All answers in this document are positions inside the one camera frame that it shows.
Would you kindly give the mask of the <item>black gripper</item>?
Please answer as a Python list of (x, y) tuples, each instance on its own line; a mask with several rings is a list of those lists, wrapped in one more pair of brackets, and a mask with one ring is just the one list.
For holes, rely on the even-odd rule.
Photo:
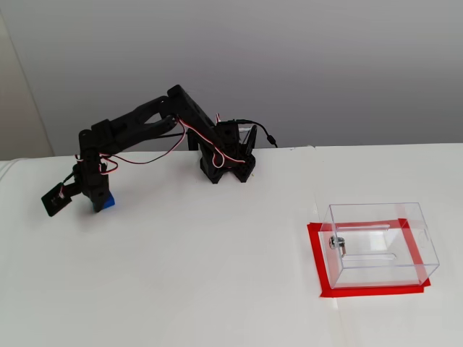
[(77, 167), (82, 193), (90, 198), (94, 212), (102, 211), (111, 199), (106, 164), (101, 159), (81, 160), (77, 162)]

